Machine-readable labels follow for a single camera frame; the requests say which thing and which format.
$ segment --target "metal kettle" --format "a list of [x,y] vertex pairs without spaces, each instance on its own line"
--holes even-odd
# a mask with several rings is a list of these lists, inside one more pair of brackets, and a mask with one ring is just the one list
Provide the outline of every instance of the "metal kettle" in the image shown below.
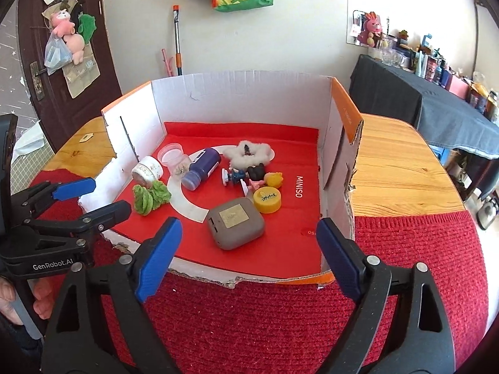
[[486,230],[494,222],[499,212],[499,202],[496,197],[487,200],[477,212],[478,225]]

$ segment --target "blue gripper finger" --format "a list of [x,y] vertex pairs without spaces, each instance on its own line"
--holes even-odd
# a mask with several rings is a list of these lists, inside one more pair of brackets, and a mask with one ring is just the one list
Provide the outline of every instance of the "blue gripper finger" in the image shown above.
[[317,224],[317,242],[345,297],[355,302],[363,296],[364,253],[357,244],[345,239],[331,218]]
[[52,193],[52,198],[59,201],[65,201],[69,198],[81,197],[95,190],[95,180],[91,177],[72,181],[71,183],[61,184]]
[[170,217],[154,238],[146,240],[134,254],[135,296],[144,303],[154,295],[166,274],[182,239],[182,224]]

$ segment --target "purple bottle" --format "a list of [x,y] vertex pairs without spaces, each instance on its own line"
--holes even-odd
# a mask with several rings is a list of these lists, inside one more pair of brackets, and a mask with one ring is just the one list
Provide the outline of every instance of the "purple bottle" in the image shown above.
[[194,191],[199,187],[201,181],[211,176],[220,161],[220,154],[212,147],[207,147],[189,166],[189,171],[182,177],[182,185],[187,190]]

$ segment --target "gray square device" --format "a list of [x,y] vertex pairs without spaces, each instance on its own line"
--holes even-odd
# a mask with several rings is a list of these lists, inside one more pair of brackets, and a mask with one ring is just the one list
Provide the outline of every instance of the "gray square device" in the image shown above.
[[265,221],[249,198],[241,197],[211,209],[205,222],[223,250],[233,250],[262,236]]

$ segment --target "white cloth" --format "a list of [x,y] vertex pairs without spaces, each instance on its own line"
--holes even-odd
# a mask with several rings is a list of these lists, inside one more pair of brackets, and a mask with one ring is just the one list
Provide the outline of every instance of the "white cloth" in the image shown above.
[[12,162],[19,157],[27,155],[45,146],[45,136],[40,127],[40,121],[24,132],[14,146]]

